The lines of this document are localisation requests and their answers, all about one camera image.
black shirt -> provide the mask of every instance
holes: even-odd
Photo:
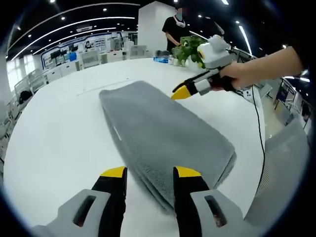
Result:
[[[190,36],[190,32],[187,26],[185,26],[184,28],[177,26],[173,16],[166,19],[162,31],[165,33],[168,32],[179,43],[181,37]],[[175,46],[176,45],[168,39],[167,50],[171,52],[172,48],[174,48]]]

green leaves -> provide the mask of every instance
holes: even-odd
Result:
[[[198,54],[198,46],[200,44],[205,43],[200,37],[196,36],[189,36],[189,37],[182,37],[180,39],[180,46],[177,46],[172,49],[172,54],[175,58],[179,60],[179,64],[183,65],[188,57],[191,56],[191,60],[194,63],[200,63],[201,67],[205,69],[205,64],[203,63],[201,57]]]

human arm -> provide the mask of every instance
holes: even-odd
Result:
[[[220,76],[234,78],[234,88],[252,85],[263,79],[297,75],[303,71],[300,57],[293,47],[288,47],[263,58],[246,63],[232,63],[220,71]]]
[[[180,43],[178,41],[176,41],[171,34],[169,34],[169,32],[166,32],[166,37],[168,40],[170,40],[171,42],[174,43],[175,46],[179,46]]]

window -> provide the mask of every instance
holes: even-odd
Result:
[[[24,56],[24,65],[26,75],[35,70],[34,58],[32,55]]]
[[[9,61],[6,65],[9,86],[11,91],[14,91],[14,86],[22,80],[22,73],[20,69],[20,61],[19,59],[15,59],[14,61]]]

desk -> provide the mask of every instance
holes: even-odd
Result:
[[[144,80],[171,96],[172,89],[191,76],[186,68],[146,58],[88,68],[41,88],[17,122],[4,166],[5,190],[27,225],[46,225],[57,216],[59,206],[82,189],[91,189],[103,171],[124,165],[99,102],[102,89]],[[235,166],[218,189],[245,216],[263,165],[254,105],[224,91],[195,95],[179,103],[235,146]],[[262,107],[258,110],[264,139]],[[121,236],[178,237],[175,217],[165,215],[137,186],[131,173],[127,184]]]

